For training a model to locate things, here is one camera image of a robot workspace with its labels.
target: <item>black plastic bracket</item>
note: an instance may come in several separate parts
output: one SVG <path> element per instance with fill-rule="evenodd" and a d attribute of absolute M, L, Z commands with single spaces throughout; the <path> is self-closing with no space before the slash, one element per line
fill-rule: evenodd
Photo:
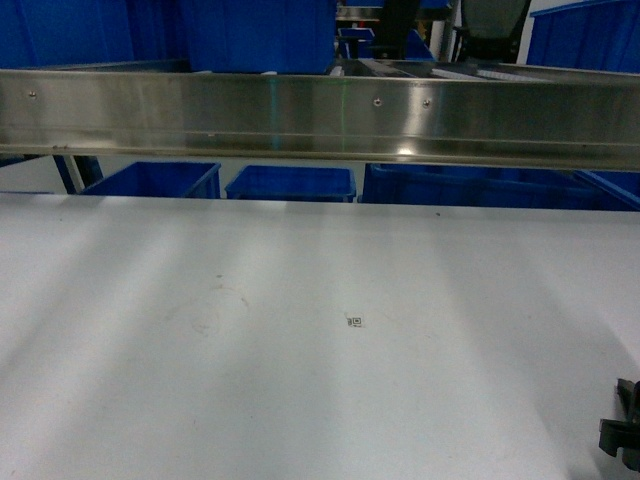
<path fill-rule="evenodd" d="M 640 382 L 618 379 L 616 391 L 626 421 L 600 420 L 600 448 L 612 457 L 622 448 L 622 462 L 640 472 Z"/>

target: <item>blue storage crate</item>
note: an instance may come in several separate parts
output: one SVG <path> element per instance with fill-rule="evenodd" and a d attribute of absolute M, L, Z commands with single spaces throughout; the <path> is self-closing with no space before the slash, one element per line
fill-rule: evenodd
<path fill-rule="evenodd" d="M 0 68 L 134 59 L 125 0 L 2 0 L 0 16 Z"/>
<path fill-rule="evenodd" d="M 347 168 L 248 165 L 225 190 L 230 199 L 353 202 L 356 183 Z"/>
<path fill-rule="evenodd" d="M 640 211 L 640 173 L 577 171 L 574 176 L 607 192 L 630 210 Z"/>
<path fill-rule="evenodd" d="M 346 0 L 347 7 L 382 7 L 384 0 Z M 447 8 L 449 0 L 420 0 L 420 8 Z"/>
<path fill-rule="evenodd" d="M 220 198 L 219 163 L 136 162 L 81 195 Z"/>
<path fill-rule="evenodd" d="M 194 71 L 322 73 L 336 0 L 180 0 Z"/>
<path fill-rule="evenodd" d="M 590 0 L 531 16 L 528 64 L 640 72 L 640 0 Z"/>
<path fill-rule="evenodd" d="M 373 29 L 339 28 L 338 35 L 341 37 L 356 37 L 361 39 L 358 42 L 358 58 L 373 58 L 373 51 L 371 50 L 371 44 L 375 38 Z M 340 40 L 339 49 L 342 58 L 353 58 L 350 47 L 348 40 Z M 409 34 L 407 35 L 405 59 L 413 61 L 435 61 L 431 51 L 415 29 L 409 30 Z"/>
<path fill-rule="evenodd" d="M 368 164 L 363 203 L 626 210 L 607 194 L 547 170 Z"/>
<path fill-rule="evenodd" d="M 187 38 L 175 0 L 127 0 L 136 60 L 186 58 Z"/>

